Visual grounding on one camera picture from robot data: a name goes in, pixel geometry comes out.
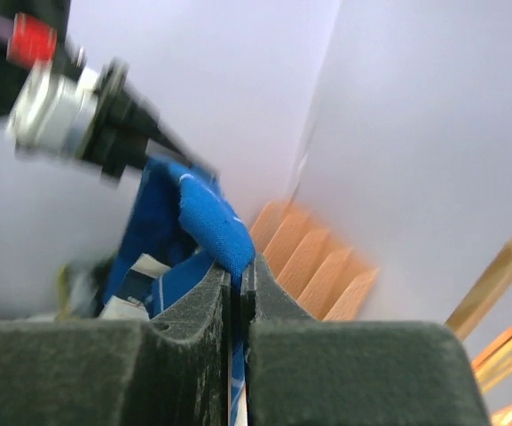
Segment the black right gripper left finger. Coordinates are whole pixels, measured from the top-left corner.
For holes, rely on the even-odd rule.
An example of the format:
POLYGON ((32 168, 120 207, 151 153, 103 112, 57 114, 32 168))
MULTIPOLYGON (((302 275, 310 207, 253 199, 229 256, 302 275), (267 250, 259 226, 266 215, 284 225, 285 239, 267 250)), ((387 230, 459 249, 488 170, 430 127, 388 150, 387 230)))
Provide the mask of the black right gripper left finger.
POLYGON ((150 321, 0 321, 0 425, 225 425, 230 277, 150 321))

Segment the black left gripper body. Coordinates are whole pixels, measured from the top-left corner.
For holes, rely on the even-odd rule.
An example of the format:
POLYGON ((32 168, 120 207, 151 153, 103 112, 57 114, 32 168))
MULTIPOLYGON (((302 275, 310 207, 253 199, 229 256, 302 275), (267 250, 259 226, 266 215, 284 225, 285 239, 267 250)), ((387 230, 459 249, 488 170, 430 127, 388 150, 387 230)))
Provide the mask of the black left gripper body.
POLYGON ((98 96, 96 112, 77 157, 118 180, 128 167, 145 168, 150 157, 147 146, 153 142, 169 159, 216 181, 218 172, 185 146, 155 108, 126 82, 127 74, 128 67, 118 59, 101 73, 93 91, 98 96))

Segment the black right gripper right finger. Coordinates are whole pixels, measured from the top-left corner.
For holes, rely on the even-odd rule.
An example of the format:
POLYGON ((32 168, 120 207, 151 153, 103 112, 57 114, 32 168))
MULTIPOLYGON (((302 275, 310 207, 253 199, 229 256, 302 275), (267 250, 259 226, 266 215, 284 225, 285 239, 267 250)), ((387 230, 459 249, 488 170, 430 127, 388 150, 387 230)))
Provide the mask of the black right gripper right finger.
POLYGON ((486 425, 467 353, 419 321, 314 319, 262 256, 242 275, 252 425, 486 425))

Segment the blue plaid shirt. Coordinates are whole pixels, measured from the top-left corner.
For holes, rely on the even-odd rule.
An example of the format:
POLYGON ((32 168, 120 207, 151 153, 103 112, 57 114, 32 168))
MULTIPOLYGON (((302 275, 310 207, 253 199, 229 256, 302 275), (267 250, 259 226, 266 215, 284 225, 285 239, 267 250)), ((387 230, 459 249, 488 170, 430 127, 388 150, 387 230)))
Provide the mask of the blue plaid shirt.
POLYGON ((100 313, 139 322, 120 424, 235 423, 246 379, 238 298, 255 255, 214 177, 148 161, 100 313))

